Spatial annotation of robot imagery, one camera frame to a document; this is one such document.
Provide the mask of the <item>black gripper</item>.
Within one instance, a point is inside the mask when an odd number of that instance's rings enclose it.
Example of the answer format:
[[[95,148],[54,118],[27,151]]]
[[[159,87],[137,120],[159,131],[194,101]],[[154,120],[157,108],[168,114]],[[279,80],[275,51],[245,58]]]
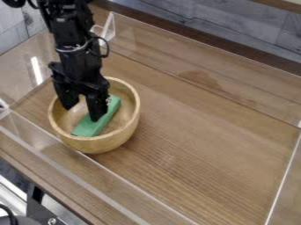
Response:
[[[54,89],[66,110],[79,103],[79,94],[87,95],[86,102],[93,121],[109,111],[110,82],[102,74],[99,36],[91,37],[79,47],[56,47],[60,61],[50,62]]]

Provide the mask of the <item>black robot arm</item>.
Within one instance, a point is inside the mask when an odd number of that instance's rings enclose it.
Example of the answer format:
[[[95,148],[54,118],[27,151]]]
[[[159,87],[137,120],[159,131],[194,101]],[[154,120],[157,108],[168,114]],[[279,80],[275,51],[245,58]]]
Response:
[[[93,0],[3,0],[12,8],[26,4],[40,11],[48,31],[54,36],[55,52],[60,61],[50,62],[56,96],[66,110],[86,96],[93,121],[109,112],[110,82],[102,75],[103,54],[99,40],[107,40],[93,31]]]

